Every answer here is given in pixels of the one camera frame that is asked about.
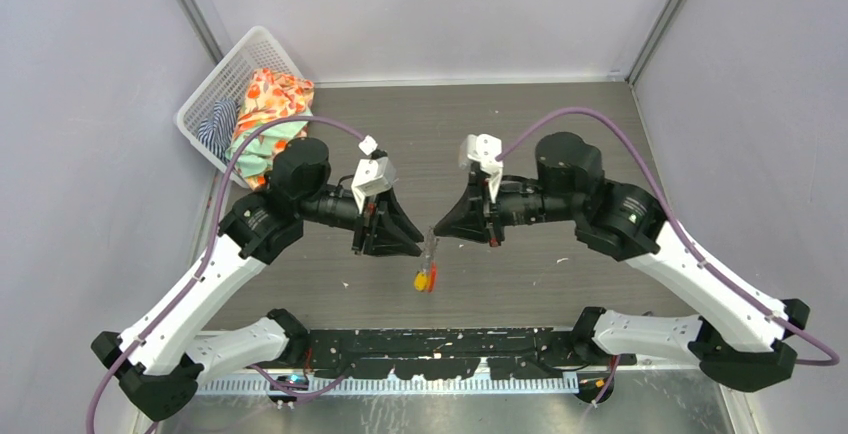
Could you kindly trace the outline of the red handled metal keyring holder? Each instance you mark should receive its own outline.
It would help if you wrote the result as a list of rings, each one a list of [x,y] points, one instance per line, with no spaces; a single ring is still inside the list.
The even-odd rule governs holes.
[[[430,276],[429,289],[427,291],[425,291],[427,293],[433,291],[433,288],[434,288],[434,285],[435,285],[435,282],[436,282],[436,279],[437,279],[438,268],[437,268],[437,265],[436,265],[436,262],[435,262],[435,250],[436,250],[437,244],[438,244],[438,239],[437,239],[436,235],[434,234],[433,228],[430,228],[428,230],[427,234],[425,235],[424,247],[423,247],[424,261],[423,261],[421,268],[419,270],[419,271],[423,271],[423,272],[428,273],[429,276]]]

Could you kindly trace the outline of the yellow tagged key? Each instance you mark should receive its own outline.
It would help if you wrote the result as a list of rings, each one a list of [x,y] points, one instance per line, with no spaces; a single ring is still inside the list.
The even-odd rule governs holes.
[[[419,271],[413,281],[413,286],[418,292],[425,292],[429,289],[430,276],[428,273]]]

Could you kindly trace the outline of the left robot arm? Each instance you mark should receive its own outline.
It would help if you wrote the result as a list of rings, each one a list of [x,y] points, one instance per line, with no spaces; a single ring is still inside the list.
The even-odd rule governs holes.
[[[95,338],[95,355],[150,420],[172,417],[202,385],[234,371],[263,362],[293,368],[306,359],[309,331],[284,309],[212,338],[200,339],[199,332],[303,237],[307,223],[350,231],[357,255],[421,255],[423,234],[399,205],[386,153],[362,159],[349,187],[330,184],[330,173],[323,141],[291,141],[275,157],[265,185],[232,205],[213,234],[213,247],[166,296],[131,327]]]

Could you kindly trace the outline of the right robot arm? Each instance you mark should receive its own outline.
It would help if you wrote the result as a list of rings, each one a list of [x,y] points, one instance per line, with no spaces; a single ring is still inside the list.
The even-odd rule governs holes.
[[[686,317],[625,315],[585,308],[570,333],[571,351],[584,364],[634,354],[692,364],[711,380],[756,392],[789,379],[797,361],[786,340],[803,328],[810,309],[779,300],[733,273],[712,274],[715,262],[683,242],[660,202],[648,191],[608,180],[600,150],[558,132],[535,148],[533,179],[500,173],[498,139],[471,135],[460,163],[466,189],[436,224],[435,234],[497,247],[509,226],[571,221],[590,250],[658,281],[692,309]]]

